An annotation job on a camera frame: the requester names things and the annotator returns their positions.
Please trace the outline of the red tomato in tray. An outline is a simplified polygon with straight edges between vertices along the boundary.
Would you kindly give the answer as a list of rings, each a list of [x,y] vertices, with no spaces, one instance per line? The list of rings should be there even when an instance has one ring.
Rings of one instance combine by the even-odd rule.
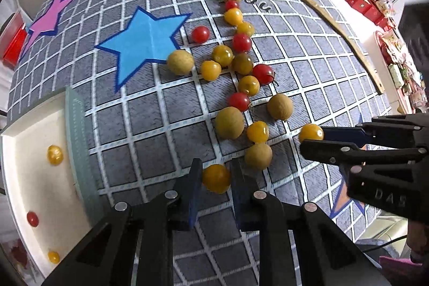
[[[39,217],[33,211],[30,210],[27,212],[26,218],[31,227],[37,227],[39,225]]]

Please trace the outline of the dark olive cherry tomato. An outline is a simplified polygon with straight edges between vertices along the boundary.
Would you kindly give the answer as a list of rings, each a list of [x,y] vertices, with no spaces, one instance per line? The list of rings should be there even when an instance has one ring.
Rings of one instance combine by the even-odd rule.
[[[232,69],[242,76],[250,75],[253,66],[253,59],[248,53],[237,54],[232,61]]]

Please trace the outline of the white rectangular tray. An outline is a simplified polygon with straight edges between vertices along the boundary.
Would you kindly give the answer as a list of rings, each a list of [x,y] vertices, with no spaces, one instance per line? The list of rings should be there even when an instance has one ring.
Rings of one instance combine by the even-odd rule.
[[[1,168],[14,223],[42,273],[56,267],[49,250],[65,257],[105,215],[90,168],[84,102],[60,88],[35,102],[1,132]],[[63,161],[51,165],[47,148],[57,145]],[[27,212],[39,217],[31,227]]]

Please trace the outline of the red cherry tomato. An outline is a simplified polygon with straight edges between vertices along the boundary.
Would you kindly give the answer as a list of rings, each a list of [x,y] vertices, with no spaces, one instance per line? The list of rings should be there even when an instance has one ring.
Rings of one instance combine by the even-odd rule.
[[[243,92],[236,92],[228,98],[228,105],[237,108],[242,113],[247,111],[250,106],[249,97]]]
[[[275,81],[276,73],[271,66],[258,64],[253,67],[252,75],[259,81],[260,85],[268,85]]]
[[[203,25],[195,27],[191,33],[191,38],[193,42],[198,44],[207,42],[209,40],[209,37],[210,30],[208,29],[208,27]]]
[[[225,3],[225,11],[229,11],[230,9],[238,9],[239,8],[239,2],[236,0],[228,0]]]
[[[236,53],[248,52],[252,47],[252,40],[245,33],[236,33],[232,39],[232,47]]]

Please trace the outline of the yellow cherry tomato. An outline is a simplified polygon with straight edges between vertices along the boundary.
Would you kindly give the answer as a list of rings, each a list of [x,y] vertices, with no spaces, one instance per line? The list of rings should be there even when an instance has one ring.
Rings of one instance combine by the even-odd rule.
[[[201,64],[201,77],[205,81],[215,81],[222,71],[221,65],[213,60],[203,61]]]
[[[229,66],[234,60],[232,49],[226,45],[218,45],[213,48],[212,58],[215,62],[220,64],[223,68]]]
[[[255,33],[254,26],[248,22],[242,22],[236,27],[236,34],[245,34],[251,38]]]
[[[201,180],[210,192],[221,195],[231,185],[231,172],[224,165],[213,164],[203,170]]]
[[[300,130],[298,139],[300,143],[305,140],[323,140],[324,130],[321,126],[313,123],[305,124]]]
[[[263,121],[256,121],[247,128],[246,135],[253,143],[266,143],[269,139],[268,125]]]
[[[254,76],[243,76],[239,80],[238,90],[247,96],[254,96],[260,90],[260,82]]]
[[[224,20],[232,26],[238,26],[243,23],[243,14],[237,7],[231,8],[224,13]]]

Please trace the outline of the yellow tomato in tray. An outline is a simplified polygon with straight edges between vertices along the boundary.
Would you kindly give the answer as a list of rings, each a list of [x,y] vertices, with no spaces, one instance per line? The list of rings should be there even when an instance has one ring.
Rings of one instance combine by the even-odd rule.
[[[60,255],[54,250],[49,250],[47,253],[48,259],[53,264],[58,264],[60,262]]]
[[[62,149],[57,145],[50,145],[47,148],[47,160],[51,165],[59,165],[64,158]]]

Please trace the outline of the grey checkered star tablecloth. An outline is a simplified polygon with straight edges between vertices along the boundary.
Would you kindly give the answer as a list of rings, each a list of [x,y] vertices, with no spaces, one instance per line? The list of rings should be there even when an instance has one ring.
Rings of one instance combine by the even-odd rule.
[[[234,30],[221,13],[220,0],[75,0],[60,16],[59,30],[39,38],[12,78],[8,118],[14,120],[38,99],[70,87],[82,98],[90,165],[100,201],[133,205],[172,188],[193,158],[205,165],[243,158],[245,135],[221,140],[215,116],[239,83],[224,69],[212,82],[198,71],[179,77],[163,64],[147,63],[119,91],[114,88],[116,58],[96,49],[123,30],[137,8],[157,17],[188,13],[178,44],[200,64],[218,44],[229,44]],[[244,114],[246,123],[269,126],[271,165],[256,175],[260,187],[280,200],[314,201],[352,240],[375,220],[376,208],[347,201],[337,204],[341,175],[299,154],[298,133],[307,123],[349,126],[386,113],[387,99],[375,87],[346,40],[300,0],[242,0],[244,19],[256,30],[250,56],[274,68],[276,80],[263,86]],[[210,30],[209,40],[194,43],[192,30]],[[276,94],[293,102],[286,120],[275,120],[267,103]]]

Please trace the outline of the red plastic container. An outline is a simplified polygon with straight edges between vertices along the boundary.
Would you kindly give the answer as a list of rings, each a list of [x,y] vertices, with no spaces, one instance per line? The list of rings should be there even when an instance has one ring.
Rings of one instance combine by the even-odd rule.
[[[9,16],[1,26],[1,61],[9,68],[15,68],[19,59],[27,31],[20,11]]]

